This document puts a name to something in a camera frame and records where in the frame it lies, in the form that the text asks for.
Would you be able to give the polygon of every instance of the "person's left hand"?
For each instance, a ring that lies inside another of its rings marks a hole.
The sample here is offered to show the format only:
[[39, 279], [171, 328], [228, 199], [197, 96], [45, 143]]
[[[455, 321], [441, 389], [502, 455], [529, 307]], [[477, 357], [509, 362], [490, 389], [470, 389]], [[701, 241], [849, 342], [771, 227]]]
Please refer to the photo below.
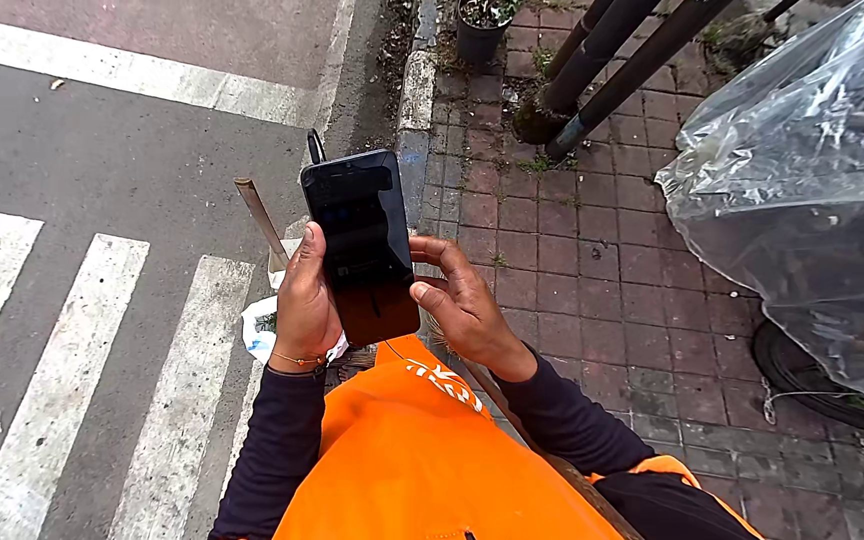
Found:
[[[342, 323], [323, 270], [325, 255], [326, 235], [318, 223], [310, 221], [278, 289], [275, 346], [269, 358], [272, 369], [286, 372], [313, 370], [318, 365], [315, 358], [324, 356], [342, 336]], [[311, 362], [299, 365], [277, 354]]]

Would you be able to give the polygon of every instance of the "potted plant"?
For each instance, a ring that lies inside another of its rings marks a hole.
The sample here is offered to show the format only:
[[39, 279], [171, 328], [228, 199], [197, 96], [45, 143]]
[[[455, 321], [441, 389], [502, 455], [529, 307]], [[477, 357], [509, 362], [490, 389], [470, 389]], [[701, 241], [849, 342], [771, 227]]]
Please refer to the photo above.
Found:
[[456, 53], [470, 64], [484, 64], [496, 54], [505, 29], [522, 0], [465, 0], [459, 3]]

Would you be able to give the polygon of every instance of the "plastic sheet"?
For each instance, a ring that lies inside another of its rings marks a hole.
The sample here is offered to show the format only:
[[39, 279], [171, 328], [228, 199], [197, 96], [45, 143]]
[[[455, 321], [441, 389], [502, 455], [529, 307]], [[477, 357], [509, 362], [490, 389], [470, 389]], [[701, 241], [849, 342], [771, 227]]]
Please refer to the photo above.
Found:
[[864, 0], [708, 97], [655, 175], [689, 249], [864, 393]]

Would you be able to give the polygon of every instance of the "hand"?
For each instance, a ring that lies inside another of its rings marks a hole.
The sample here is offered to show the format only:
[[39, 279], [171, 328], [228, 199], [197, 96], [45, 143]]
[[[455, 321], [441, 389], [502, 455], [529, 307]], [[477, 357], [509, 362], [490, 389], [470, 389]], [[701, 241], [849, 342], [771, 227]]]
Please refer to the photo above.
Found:
[[[342, 323], [323, 271], [325, 255], [326, 235], [318, 223], [310, 221], [278, 289], [274, 353], [290, 359], [314, 360], [335, 346], [342, 336]], [[317, 365], [314, 361], [299, 365], [275, 354], [269, 358], [269, 366], [278, 371], [298, 373], [311, 371]]]
[[429, 236], [409, 238], [413, 263], [438, 266], [445, 279], [416, 276], [409, 292], [435, 317], [445, 339], [462, 357], [482, 364], [509, 383], [528, 381], [538, 363], [512, 333], [485, 279], [454, 242]]

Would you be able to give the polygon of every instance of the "smartphone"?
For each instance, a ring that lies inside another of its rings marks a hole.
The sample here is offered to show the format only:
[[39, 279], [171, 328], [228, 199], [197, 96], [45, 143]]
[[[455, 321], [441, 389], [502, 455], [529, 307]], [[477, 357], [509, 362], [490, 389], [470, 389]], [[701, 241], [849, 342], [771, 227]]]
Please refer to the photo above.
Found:
[[302, 169], [309, 215], [325, 233], [325, 276], [345, 338], [364, 347], [419, 329], [396, 154], [359, 153]]

